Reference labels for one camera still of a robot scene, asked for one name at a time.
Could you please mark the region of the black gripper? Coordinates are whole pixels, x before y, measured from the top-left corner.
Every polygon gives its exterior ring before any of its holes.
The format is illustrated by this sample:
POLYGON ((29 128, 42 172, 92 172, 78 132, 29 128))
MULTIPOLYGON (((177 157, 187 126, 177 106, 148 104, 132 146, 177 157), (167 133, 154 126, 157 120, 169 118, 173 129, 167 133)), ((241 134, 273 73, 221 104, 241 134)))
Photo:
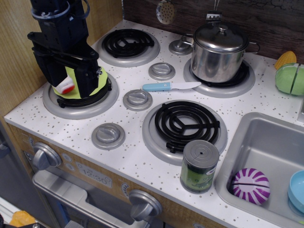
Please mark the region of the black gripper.
POLYGON ((67 78, 65 67, 74 69, 81 98, 87 98, 98 87, 98 53, 86 42, 86 37, 71 45, 66 51, 50 47, 41 32, 30 32, 28 39, 33 43, 36 61, 48 82, 57 87, 67 78))

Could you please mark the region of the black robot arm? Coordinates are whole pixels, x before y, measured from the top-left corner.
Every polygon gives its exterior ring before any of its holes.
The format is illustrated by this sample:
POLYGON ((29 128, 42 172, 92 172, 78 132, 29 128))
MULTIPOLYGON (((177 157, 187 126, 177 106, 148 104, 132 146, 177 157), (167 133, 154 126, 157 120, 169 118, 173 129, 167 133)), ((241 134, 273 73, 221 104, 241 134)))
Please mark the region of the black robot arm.
POLYGON ((61 94, 69 91, 66 67, 74 69, 81 98, 98 87, 99 54, 87 43, 86 17, 81 0, 33 0, 32 17, 41 31, 30 32, 33 53, 47 81, 61 94))

